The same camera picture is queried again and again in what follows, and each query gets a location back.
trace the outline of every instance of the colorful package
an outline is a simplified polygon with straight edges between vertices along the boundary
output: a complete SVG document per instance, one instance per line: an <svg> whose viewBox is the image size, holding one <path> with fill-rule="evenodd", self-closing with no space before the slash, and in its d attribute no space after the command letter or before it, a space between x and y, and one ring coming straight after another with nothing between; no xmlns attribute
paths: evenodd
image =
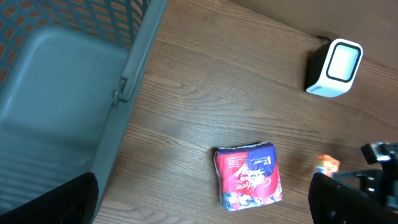
<svg viewBox="0 0 398 224"><path fill-rule="evenodd" d="M337 172L340 167L340 161L325 154L319 154L315 160L315 172L331 177L334 172Z"/></svg>
<svg viewBox="0 0 398 224"><path fill-rule="evenodd" d="M235 211L282 200L273 144L219 147L214 160L221 207Z"/></svg>

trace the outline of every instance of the wood grain surface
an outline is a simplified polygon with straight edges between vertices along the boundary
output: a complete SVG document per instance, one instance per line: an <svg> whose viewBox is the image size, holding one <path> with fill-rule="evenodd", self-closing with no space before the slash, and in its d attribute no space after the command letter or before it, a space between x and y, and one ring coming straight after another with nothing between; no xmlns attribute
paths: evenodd
<svg viewBox="0 0 398 224"><path fill-rule="evenodd" d="M227 0L171 0L95 223L312 223L315 155L365 169L363 144L398 140L396 71L364 59L347 94L304 92L321 44ZM227 212L210 148L254 141L276 145L284 199Z"/></svg>

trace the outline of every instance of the wall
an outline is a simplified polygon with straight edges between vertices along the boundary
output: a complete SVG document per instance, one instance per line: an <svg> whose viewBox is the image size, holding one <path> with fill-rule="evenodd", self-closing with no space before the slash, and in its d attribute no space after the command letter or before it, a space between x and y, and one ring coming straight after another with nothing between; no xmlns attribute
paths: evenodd
<svg viewBox="0 0 398 224"><path fill-rule="evenodd" d="M398 70L398 1L231 1L312 35L359 42L365 57Z"/></svg>

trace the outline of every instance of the red packaging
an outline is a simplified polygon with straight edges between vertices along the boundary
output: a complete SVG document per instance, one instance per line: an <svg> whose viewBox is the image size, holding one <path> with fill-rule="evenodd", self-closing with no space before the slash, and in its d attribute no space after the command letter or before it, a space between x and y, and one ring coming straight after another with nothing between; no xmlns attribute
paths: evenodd
<svg viewBox="0 0 398 224"><path fill-rule="evenodd" d="M221 207L235 211L282 200L275 146L221 147L215 154Z"/></svg>

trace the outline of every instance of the laundry basket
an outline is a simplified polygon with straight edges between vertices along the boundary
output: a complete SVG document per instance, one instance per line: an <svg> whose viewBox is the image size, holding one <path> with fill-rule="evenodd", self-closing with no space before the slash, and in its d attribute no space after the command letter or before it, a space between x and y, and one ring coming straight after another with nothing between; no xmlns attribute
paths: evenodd
<svg viewBox="0 0 398 224"><path fill-rule="evenodd" d="M118 156L166 0L0 0L0 214Z"/></svg>

